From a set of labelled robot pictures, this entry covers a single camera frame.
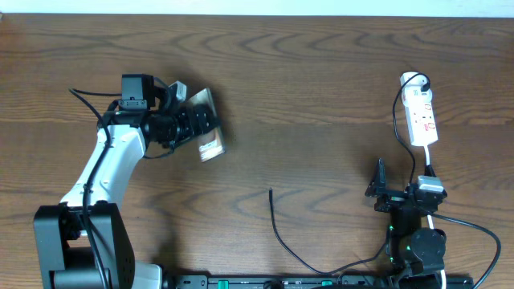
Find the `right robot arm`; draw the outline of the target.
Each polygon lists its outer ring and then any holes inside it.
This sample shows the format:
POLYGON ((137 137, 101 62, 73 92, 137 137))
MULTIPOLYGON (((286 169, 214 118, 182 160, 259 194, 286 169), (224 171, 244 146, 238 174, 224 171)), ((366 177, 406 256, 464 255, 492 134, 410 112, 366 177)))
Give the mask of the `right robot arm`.
POLYGON ((400 288, 412 277, 434 276, 444 269, 447 237, 442 230, 424 227, 422 219, 447 197, 438 177, 422 175, 404 190, 387 187, 386 169, 377 161, 365 196, 374 197, 374 209, 390 216, 388 255, 392 258, 391 287, 400 288))

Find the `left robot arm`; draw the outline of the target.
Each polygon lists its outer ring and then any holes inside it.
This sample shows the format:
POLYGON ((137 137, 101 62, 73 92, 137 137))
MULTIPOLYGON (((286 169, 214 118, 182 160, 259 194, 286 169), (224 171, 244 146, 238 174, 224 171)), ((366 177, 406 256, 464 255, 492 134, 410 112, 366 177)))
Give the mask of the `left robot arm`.
POLYGON ((197 138, 206 161, 223 152, 220 119, 210 89, 194 96, 177 81, 124 74, 121 90, 97 118, 96 145, 70 191, 40 206, 33 226, 45 288, 174 288, 176 279, 154 263, 136 260, 120 214, 133 170, 150 144, 162 157, 197 138))

